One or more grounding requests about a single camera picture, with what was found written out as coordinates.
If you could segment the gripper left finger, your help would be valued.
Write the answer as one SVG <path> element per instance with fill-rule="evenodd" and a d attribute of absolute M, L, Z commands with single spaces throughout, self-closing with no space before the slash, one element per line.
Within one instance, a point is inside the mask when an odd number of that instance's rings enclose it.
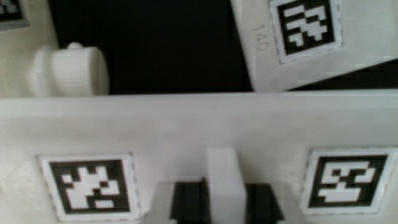
<path fill-rule="evenodd" d="M 210 224 L 208 182 L 178 182 L 174 185 L 170 219 L 176 224 Z"/>

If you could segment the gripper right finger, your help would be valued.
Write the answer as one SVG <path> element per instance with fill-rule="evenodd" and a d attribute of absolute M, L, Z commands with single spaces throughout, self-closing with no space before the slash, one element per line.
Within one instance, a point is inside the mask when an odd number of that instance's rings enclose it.
<path fill-rule="evenodd" d="M 275 199 L 272 186 L 250 183 L 247 187 L 245 224 L 277 224 L 284 215 Z"/>

